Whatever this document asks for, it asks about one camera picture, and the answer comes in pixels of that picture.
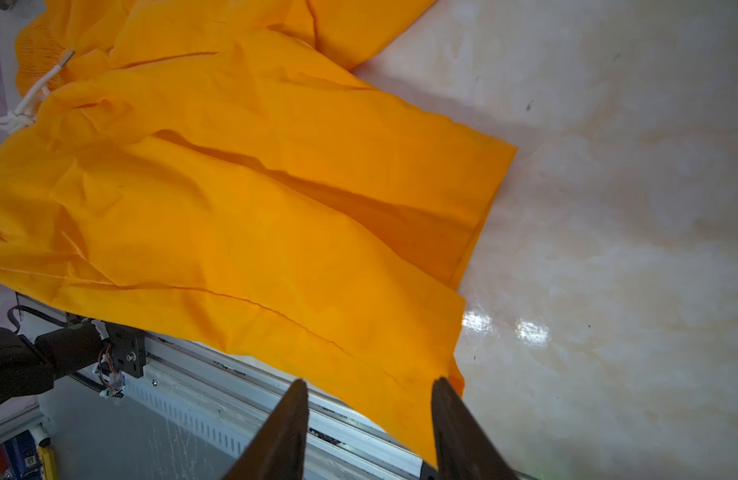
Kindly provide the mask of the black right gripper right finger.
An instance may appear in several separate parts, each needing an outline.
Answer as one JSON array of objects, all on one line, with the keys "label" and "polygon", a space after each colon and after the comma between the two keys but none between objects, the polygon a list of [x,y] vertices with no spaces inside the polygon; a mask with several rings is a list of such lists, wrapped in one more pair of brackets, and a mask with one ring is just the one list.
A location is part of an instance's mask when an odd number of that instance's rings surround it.
[{"label": "black right gripper right finger", "polygon": [[518,479],[444,377],[433,383],[431,414],[440,479]]}]

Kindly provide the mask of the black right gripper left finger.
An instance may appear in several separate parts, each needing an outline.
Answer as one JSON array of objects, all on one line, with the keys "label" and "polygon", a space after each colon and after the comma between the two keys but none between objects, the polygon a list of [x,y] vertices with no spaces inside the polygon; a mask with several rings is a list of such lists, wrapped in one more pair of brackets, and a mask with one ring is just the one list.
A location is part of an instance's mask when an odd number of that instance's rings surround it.
[{"label": "black right gripper left finger", "polygon": [[307,384],[297,379],[222,479],[302,479],[308,419]]}]

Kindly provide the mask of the orange garment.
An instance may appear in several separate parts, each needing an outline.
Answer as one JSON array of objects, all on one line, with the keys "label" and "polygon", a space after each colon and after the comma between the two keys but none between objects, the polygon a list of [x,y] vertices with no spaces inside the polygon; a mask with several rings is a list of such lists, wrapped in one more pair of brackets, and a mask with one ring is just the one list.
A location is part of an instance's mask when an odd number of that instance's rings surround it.
[{"label": "orange garment", "polygon": [[424,460],[515,148],[357,78],[425,1],[50,1],[19,35],[0,284],[250,355]]}]

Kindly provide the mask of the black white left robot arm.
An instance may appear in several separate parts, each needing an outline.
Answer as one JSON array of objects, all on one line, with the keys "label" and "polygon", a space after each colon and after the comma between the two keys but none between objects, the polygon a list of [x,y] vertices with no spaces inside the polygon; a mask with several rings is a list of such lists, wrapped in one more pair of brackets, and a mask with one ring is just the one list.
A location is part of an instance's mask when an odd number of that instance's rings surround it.
[{"label": "black white left robot arm", "polygon": [[0,405],[51,390],[56,380],[95,364],[106,348],[90,323],[51,331],[33,341],[0,327]]}]

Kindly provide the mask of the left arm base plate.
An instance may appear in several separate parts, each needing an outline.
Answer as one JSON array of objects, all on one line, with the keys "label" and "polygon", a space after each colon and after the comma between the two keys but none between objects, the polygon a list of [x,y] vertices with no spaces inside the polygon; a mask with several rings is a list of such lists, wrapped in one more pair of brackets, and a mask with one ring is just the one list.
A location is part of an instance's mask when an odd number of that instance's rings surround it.
[{"label": "left arm base plate", "polygon": [[104,322],[111,344],[111,359],[116,371],[139,379],[147,363],[144,330]]}]

